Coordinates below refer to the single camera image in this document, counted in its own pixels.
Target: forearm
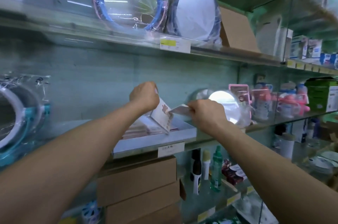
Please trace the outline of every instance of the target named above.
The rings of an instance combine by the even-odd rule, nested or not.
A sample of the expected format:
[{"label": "forearm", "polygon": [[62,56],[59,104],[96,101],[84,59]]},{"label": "forearm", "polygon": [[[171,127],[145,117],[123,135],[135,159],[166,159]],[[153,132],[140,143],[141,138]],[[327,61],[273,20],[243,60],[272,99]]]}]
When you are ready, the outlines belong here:
[{"label": "forearm", "polygon": [[338,194],[230,124],[217,140],[280,223],[334,223]]},{"label": "forearm", "polygon": [[58,218],[141,114],[135,103],[128,103],[66,132],[9,167],[0,175],[2,213],[13,216],[14,212],[35,211],[35,206],[54,202],[55,209],[46,217]]}]

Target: green bottle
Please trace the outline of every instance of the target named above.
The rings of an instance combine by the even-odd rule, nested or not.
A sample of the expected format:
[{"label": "green bottle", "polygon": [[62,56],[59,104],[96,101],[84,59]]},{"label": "green bottle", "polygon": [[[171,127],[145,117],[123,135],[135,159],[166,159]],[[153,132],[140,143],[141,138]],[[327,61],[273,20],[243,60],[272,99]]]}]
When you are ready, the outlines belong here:
[{"label": "green bottle", "polygon": [[211,180],[210,180],[210,188],[219,192],[219,187],[222,184],[222,163],[223,157],[221,154],[221,146],[217,146],[216,152],[213,154],[213,163],[211,166]]}]

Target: person's right arm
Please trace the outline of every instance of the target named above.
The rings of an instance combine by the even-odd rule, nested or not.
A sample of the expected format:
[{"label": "person's right arm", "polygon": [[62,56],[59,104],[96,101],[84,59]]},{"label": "person's right arm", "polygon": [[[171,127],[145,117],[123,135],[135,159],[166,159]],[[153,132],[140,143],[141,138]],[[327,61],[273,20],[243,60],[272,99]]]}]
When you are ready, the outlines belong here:
[{"label": "person's right arm", "polygon": [[226,119],[221,104],[197,100],[188,106],[197,127],[238,162],[279,223],[338,222],[337,192],[243,133]]}]

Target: person's left arm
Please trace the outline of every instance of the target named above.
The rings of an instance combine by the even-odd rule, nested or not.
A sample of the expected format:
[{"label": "person's left arm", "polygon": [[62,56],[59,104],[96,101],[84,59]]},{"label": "person's left arm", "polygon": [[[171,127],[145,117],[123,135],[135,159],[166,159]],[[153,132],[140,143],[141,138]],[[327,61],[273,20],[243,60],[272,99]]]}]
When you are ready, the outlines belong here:
[{"label": "person's left arm", "polygon": [[64,133],[3,171],[1,223],[56,223],[129,126],[158,104],[155,83],[143,83],[125,106]]}]

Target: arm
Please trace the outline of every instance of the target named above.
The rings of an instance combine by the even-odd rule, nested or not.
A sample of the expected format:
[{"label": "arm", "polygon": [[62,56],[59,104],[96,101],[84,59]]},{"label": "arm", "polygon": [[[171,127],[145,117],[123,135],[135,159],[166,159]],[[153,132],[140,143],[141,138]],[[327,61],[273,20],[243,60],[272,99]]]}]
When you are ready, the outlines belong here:
[{"label": "arm", "polygon": [[155,89],[153,82],[135,87],[125,106],[66,132],[3,171],[1,223],[56,223],[129,126],[157,107]]},{"label": "arm", "polygon": [[337,222],[337,192],[244,134],[226,119],[221,104],[197,100],[188,106],[196,125],[238,162],[280,223]]}]

